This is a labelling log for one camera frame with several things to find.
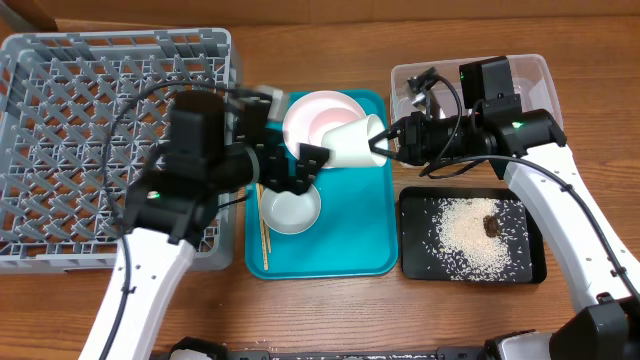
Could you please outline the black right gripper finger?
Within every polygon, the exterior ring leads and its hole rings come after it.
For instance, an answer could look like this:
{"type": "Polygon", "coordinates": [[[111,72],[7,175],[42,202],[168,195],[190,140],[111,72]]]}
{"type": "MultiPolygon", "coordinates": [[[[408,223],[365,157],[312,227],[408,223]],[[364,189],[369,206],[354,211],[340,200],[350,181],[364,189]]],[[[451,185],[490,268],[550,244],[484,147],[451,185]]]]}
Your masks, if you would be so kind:
{"type": "Polygon", "coordinates": [[[386,149],[382,149],[382,148],[379,148],[379,147],[376,147],[376,146],[372,147],[372,152],[377,154],[377,155],[384,156],[386,158],[394,160],[394,161],[401,161],[402,160],[402,158],[396,152],[393,152],[393,151],[390,151],[390,150],[386,150],[386,149]]]}
{"type": "Polygon", "coordinates": [[[392,127],[384,129],[379,134],[377,134],[377,135],[373,136],[372,138],[370,138],[368,143],[369,143],[370,146],[375,146],[377,143],[379,143],[383,139],[385,139],[385,140],[396,139],[401,135],[401,133],[402,133],[402,130],[400,128],[392,126],[392,127]]]}

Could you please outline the white paper cup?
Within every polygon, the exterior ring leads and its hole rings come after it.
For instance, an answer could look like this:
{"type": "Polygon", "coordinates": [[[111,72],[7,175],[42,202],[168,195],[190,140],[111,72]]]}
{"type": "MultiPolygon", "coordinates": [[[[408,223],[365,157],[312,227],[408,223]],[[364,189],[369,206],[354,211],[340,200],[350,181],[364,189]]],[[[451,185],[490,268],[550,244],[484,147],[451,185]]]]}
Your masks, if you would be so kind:
{"type": "Polygon", "coordinates": [[[386,129],[378,115],[371,114],[326,132],[321,146],[330,150],[331,168],[382,167],[387,158],[370,150],[369,140],[386,129]]]}

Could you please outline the pink bowl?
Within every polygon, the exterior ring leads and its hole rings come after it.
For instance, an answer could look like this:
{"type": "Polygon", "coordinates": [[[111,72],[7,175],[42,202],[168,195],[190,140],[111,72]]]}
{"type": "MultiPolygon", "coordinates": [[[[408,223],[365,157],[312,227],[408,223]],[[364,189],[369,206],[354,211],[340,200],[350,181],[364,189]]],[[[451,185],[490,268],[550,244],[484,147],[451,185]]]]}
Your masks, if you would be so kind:
{"type": "Polygon", "coordinates": [[[308,142],[320,146],[323,136],[330,130],[363,118],[363,112],[346,108],[330,108],[319,113],[310,123],[308,142]]]}

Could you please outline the grey bowl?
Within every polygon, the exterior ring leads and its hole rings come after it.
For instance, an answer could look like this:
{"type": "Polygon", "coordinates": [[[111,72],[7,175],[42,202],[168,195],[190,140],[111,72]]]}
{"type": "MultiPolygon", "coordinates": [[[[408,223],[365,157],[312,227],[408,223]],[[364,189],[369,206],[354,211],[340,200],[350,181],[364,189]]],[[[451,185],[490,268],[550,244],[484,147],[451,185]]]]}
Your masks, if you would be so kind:
{"type": "Polygon", "coordinates": [[[261,215],[266,225],[284,235],[300,234],[313,226],[321,213],[321,197],[315,186],[301,195],[266,188],[261,199],[261,215]]]}

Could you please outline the white round plate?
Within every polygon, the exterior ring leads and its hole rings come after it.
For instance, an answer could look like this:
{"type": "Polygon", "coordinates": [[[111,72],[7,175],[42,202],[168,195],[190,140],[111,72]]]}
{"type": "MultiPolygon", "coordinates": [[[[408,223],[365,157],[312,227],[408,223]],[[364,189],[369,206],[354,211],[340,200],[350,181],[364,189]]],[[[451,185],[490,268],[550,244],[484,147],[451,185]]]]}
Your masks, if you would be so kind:
{"type": "Polygon", "coordinates": [[[299,157],[299,145],[310,144],[308,132],[311,121],[319,113],[330,108],[346,108],[365,114],[364,109],[344,93],[315,91],[305,94],[290,106],[282,125],[285,145],[296,158],[299,157]]]}

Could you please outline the brown food scrap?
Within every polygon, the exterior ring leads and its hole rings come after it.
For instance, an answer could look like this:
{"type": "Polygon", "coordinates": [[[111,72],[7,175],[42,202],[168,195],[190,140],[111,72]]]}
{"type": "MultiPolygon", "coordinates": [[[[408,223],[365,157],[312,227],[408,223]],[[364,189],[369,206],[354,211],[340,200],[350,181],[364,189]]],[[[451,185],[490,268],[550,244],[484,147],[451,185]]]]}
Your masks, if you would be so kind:
{"type": "Polygon", "coordinates": [[[483,218],[483,226],[487,237],[495,238],[501,234],[499,219],[496,216],[485,216],[483,218]]]}

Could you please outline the rice pile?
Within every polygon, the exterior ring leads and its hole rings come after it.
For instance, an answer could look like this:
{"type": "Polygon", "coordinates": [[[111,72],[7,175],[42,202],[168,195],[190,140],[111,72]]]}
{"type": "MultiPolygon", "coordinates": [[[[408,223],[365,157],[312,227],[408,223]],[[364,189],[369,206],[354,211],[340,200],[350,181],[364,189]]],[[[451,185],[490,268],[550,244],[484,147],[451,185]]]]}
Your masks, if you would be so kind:
{"type": "Polygon", "coordinates": [[[427,202],[431,228],[422,241],[444,280],[527,282],[531,258],[526,208],[519,200],[439,198],[427,202]],[[501,234],[486,236],[483,218],[499,219],[501,234]]]}

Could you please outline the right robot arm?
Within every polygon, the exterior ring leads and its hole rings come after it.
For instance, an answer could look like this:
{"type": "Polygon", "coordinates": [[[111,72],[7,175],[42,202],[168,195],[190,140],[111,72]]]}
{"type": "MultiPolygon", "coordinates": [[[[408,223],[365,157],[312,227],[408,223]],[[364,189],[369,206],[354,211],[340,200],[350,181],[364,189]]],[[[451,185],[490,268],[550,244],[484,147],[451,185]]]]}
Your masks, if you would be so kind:
{"type": "Polygon", "coordinates": [[[553,333],[486,341],[481,359],[636,359],[639,262],[584,184],[567,137],[545,109],[523,111],[505,56],[459,67],[457,114],[416,111],[372,137],[369,149],[431,179],[487,161],[524,203],[569,286],[575,316],[553,333]]]}

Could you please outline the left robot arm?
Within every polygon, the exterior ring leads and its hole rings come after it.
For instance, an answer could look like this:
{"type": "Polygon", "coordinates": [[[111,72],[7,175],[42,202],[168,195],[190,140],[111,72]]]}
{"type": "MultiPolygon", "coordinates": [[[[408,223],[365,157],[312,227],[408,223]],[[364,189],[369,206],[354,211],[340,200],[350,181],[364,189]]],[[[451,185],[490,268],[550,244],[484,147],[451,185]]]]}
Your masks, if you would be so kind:
{"type": "Polygon", "coordinates": [[[145,359],[205,229],[244,190],[246,258],[264,279],[382,275],[398,258],[386,127],[368,90],[182,89],[169,139],[116,218],[112,276],[85,359],[145,359]]]}

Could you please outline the black waste tray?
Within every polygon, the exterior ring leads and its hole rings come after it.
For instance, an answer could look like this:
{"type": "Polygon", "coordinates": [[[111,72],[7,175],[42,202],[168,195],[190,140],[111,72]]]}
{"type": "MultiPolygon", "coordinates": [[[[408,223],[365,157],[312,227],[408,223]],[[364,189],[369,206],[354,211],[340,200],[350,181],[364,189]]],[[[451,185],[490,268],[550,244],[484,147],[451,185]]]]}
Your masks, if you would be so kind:
{"type": "MultiPolygon", "coordinates": [[[[427,254],[422,241],[426,238],[426,231],[431,228],[430,216],[425,213],[427,202],[439,198],[496,198],[520,199],[507,189],[497,188],[436,188],[409,187],[401,191],[399,208],[399,229],[401,247],[401,268],[410,279],[429,281],[444,280],[438,276],[436,270],[427,267],[435,261],[427,254]]],[[[531,279],[527,282],[477,282],[477,283],[523,283],[539,284],[547,277],[547,266],[543,245],[543,237],[526,209],[527,226],[529,232],[529,251],[531,258],[531,279]]]]}

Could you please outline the teal plastic tray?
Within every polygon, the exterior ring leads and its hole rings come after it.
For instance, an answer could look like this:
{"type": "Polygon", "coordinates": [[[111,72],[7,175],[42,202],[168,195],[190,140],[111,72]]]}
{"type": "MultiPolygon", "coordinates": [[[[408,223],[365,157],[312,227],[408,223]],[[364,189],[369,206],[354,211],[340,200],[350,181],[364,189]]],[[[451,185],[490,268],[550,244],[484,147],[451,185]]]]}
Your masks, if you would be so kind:
{"type": "Polygon", "coordinates": [[[318,220],[295,235],[270,232],[272,252],[263,259],[255,188],[245,202],[245,264],[265,280],[376,276],[398,259],[392,165],[327,169],[315,186],[318,220]]]}

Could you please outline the clear plastic bin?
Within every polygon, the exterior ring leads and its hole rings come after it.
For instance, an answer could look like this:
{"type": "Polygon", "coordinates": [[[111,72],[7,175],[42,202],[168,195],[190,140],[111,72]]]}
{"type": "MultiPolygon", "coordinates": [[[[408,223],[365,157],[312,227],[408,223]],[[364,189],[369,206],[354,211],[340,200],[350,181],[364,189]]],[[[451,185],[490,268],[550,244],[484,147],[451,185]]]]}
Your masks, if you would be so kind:
{"type": "MultiPolygon", "coordinates": [[[[563,127],[563,117],[554,82],[545,59],[537,54],[509,55],[514,92],[520,95],[521,107],[525,112],[544,109],[548,111],[559,127],[563,127]]],[[[434,68],[463,95],[459,67],[471,63],[471,58],[441,60],[432,62],[397,65],[391,70],[390,121],[392,123],[419,110],[412,104],[413,94],[407,80],[434,68]]],[[[435,103],[433,114],[440,119],[448,119],[453,126],[457,119],[457,105],[451,91],[439,83],[432,89],[435,103]]]]}

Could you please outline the grey dish rack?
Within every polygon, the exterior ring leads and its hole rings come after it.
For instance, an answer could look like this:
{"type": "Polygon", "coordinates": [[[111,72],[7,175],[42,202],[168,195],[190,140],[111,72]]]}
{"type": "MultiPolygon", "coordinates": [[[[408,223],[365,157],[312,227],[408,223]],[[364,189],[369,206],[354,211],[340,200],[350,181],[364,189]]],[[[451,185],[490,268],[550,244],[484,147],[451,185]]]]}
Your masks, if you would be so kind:
{"type": "Polygon", "coordinates": [[[9,36],[1,47],[1,270],[64,273],[114,264],[113,213],[175,95],[231,87],[229,31],[192,28],[9,36]]]}

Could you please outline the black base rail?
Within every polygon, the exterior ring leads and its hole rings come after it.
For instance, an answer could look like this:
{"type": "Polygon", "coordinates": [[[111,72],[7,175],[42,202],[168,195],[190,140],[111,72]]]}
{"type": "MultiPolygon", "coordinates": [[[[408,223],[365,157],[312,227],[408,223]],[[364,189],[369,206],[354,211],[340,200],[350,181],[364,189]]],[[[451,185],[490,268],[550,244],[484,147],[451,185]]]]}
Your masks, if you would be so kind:
{"type": "Polygon", "coordinates": [[[440,347],[423,351],[370,351],[370,352],[294,352],[278,353],[266,350],[229,350],[225,345],[193,337],[185,337],[168,352],[151,356],[151,359],[222,359],[222,360],[487,360],[482,346],[440,347]]]}

